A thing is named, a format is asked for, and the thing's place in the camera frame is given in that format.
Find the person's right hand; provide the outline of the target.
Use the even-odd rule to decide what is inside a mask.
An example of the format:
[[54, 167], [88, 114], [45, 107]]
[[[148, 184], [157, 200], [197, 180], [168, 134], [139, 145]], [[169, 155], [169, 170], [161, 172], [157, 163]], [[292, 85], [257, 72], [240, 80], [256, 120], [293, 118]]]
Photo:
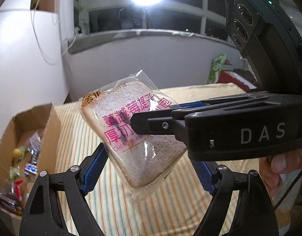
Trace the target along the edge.
[[277, 191], [280, 175], [298, 169], [302, 169], [302, 149], [275, 155], [271, 161], [268, 157], [259, 158], [259, 173], [270, 197]]

